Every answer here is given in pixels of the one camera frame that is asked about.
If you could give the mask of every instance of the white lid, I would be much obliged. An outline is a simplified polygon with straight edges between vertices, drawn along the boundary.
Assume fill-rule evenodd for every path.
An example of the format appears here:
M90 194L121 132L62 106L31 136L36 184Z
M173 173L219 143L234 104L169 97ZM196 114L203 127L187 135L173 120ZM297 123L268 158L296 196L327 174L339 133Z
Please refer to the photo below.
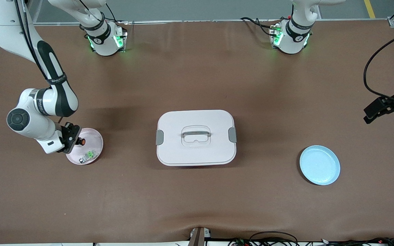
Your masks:
M165 113L158 122L156 144L165 165L227 164L236 154L233 117L224 110Z

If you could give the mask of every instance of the gray handle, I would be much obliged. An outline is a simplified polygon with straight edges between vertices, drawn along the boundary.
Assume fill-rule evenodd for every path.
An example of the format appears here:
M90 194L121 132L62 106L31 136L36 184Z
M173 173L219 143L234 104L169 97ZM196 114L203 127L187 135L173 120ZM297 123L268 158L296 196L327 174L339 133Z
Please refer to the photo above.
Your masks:
M211 135L208 131L190 131L182 133L182 137L189 136L189 135L207 135L208 137Z

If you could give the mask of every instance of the yellow line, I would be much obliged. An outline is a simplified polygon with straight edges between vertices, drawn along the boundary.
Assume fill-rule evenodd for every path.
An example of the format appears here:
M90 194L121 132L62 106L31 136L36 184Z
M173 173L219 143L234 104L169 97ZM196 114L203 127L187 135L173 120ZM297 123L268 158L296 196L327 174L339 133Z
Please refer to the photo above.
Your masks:
M369 17L371 19L375 18L375 13L373 12L372 5L370 4L370 0L364 0L364 4L366 5L367 12L369 13Z

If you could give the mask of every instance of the gray floor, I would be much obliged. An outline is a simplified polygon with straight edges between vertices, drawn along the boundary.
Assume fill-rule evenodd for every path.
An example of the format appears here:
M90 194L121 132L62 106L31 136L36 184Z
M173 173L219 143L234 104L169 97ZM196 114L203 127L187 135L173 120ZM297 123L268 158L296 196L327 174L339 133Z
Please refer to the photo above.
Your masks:
M376 18L394 13L394 0L370 0ZM118 20L124 21L212 21L241 17L278 19L291 13L289 0L108 0ZM30 0L29 9L36 24L75 23L66 12L47 0ZM111 17L106 7L101 8ZM321 6L323 19L368 19L364 0L346 0L336 6Z

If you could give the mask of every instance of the black round joint cap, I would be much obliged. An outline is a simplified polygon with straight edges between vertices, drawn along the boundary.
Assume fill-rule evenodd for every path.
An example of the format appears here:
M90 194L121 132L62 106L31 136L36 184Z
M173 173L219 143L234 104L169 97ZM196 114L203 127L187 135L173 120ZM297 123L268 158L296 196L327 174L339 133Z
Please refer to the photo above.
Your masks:
M30 122L30 115L24 109L13 109L7 115L7 124L14 131L22 131Z

